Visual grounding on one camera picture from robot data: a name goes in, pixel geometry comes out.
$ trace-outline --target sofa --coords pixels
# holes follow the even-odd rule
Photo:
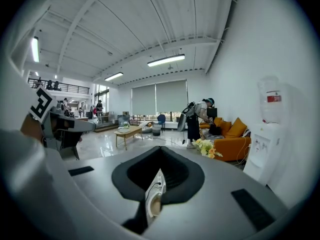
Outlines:
[[[221,135],[212,135],[208,128],[200,129],[200,135],[202,140],[210,140],[215,150],[223,155],[216,155],[215,159],[225,162],[244,159],[251,143],[251,132],[247,126],[239,118],[233,124],[222,117],[216,117],[213,122],[221,128]]]

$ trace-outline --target balcony railing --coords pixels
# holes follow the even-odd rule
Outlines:
[[[38,88],[39,85],[42,85],[47,90],[52,91],[62,91],[62,92],[68,92],[68,93],[77,93],[77,94],[89,94],[88,87],[84,86],[78,86],[73,84],[66,84],[63,82],[53,81],[51,80],[51,84],[48,84],[49,81],[47,80],[41,80],[29,78],[28,84],[31,86],[31,88]]]

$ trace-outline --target white ceiling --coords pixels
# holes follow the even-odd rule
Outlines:
[[[207,71],[231,1],[52,0],[35,34],[41,69],[76,79],[99,78],[100,83],[123,72],[114,79],[116,85],[167,73]],[[147,66],[177,54],[185,54],[185,59],[170,63],[171,70],[169,64]],[[33,62],[31,53],[27,61]]]

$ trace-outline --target roller blind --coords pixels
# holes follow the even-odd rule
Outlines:
[[[132,114],[156,114],[156,92],[154,84],[132,88]]]
[[[187,105],[186,80],[156,84],[157,112],[181,112]]]

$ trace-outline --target wooden coffee table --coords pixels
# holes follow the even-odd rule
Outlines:
[[[114,133],[115,133],[115,147],[116,148],[118,147],[118,137],[121,137],[121,138],[124,139],[125,150],[128,150],[127,149],[126,138],[129,138],[131,136],[135,137],[135,134],[141,134],[142,140],[144,139],[142,137],[142,128],[139,127],[139,126],[130,125],[128,132],[123,133],[123,132],[119,132],[119,131],[116,130]]]

